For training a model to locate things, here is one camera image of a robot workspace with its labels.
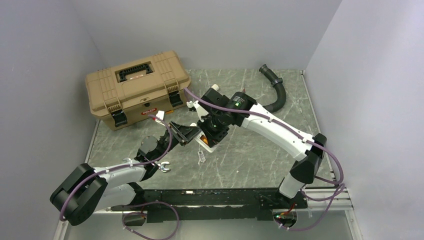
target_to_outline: black motor joint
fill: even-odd
[[[238,91],[229,99],[213,88],[209,88],[201,99],[213,105],[233,110],[249,110],[257,103],[255,99],[243,92]],[[201,102],[199,102],[199,104],[209,112],[209,114],[202,119],[203,121],[199,120],[197,122],[197,125],[205,134],[208,142],[207,144],[210,148],[218,144],[228,134],[228,130],[230,129],[229,125],[237,125],[240,127],[243,120],[249,117],[248,114],[221,111]]]

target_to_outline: hose clamp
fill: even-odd
[[[283,82],[283,78],[282,77],[279,77],[277,79],[272,80],[271,86],[274,87],[276,84],[282,83],[282,82]]]

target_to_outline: toolbox lid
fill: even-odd
[[[104,117],[181,91],[190,79],[177,54],[167,51],[90,73],[85,84],[91,113]]]

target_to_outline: toolbox handle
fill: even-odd
[[[143,70],[146,70],[146,74],[153,73],[153,70],[148,63],[142,63],[140,65],[132,66],[130,68],[119,71],[119,82],[125,82],[127,80],[126,76],[128,74],[134,74]]]

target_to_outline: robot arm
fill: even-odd
[[[216,87],[212,87],[209,88],[201,99],[218,107],[244,110],[269,117],[269,120],[267,120],[254,114],[216,110],[204,103],[196,101],[194,103],[195,106],[200,105],[208,112],[206,116],[199,115],[200,120],[197,125],[202,129],[209,147],[213,147],[214,144],[221,141],[227,135],[229,125],[237,125],[252,130],[286,150],[296,160],[290,172],[278,187],[279,194],[282,195],[286,202],[291,202],[291,199],[296,196],[303,186],[313,183],[324,154],[321,149],[312,146],[307,141],[325,146],[327,138],[324,135],[319,133],[316,136],[312,136],[290,126],[272,115],[262,105],[257,103],[255,99],[243,92],[236,92],[231,99],[228,99],[225,95],[219,94]],[[288,128],[297,132],[303,139],[300,140],[289,130],[272,120],[283,123]]]
[[[303,186],[314,181],[323,158],[323,151],[306,143],[306,140],[314,141],[324,146],[327,141],[325,136],[322,134],[312,136],[295,129],[269,113],[253,98],[243,92],[236,92],[229,99],[215,89],[210,88],[201,99],[207,103],[227,109],[260,113],[270,117],[271,120],[266,120],[254,114],[216,110],[196,101],[193,105],[200,118],[197,123],[193,123],[191,126],[183,126],[171,122],[169,127],[172,131],[172,139],[170,139],[168,131],[159,140],[153,136],[147,136],[142,140],[136,157],[134,159],[128,158],[126,163],[119,165],[131,165],[147,162],[147,159],[156,159],[165,153],[169,144],[169,150],[172,150],[176,145],[185,146],[192,140],[201,144],[209,152],[213,152],[217,144],[228,134],[229,125],[237,125],[266,137],[285,149],[296,159],[295,164],[278,187],[276,194],[281,201],[291,203]],[[272,119],[286,124],[300,134],[303,140],[273,122]],[[61,210],[70,192],[85,178],[93,173],[99,173],[117,166],[93,168],[86,163],[81,164],[53,192],[50,202],[58,210]],[[143,190],[136,182],[147,180],[158,169],[158,164],[149,163],[147,165],[126,167],[113,172],[106,171],[106,173],[94,177],[71,198],[65,209],[64,216],[71,225],[75,226],[84,222],[94,211],[117,205],[132,205],[144,202]]]

